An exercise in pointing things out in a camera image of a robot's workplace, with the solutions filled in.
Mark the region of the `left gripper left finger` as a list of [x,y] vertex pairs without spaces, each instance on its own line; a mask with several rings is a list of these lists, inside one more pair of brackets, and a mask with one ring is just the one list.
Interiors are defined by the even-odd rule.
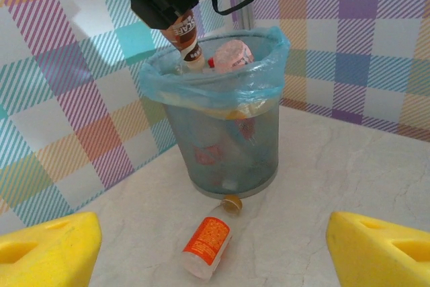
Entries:
[[88,286],[101,247],[96,213],[80,212],[1,236],[2,286]]

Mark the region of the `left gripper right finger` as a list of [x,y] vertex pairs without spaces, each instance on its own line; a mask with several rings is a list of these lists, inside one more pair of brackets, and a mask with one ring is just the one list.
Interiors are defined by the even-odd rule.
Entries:
[[332,212],[326,241],[341,286],[428,286],[429,233]]

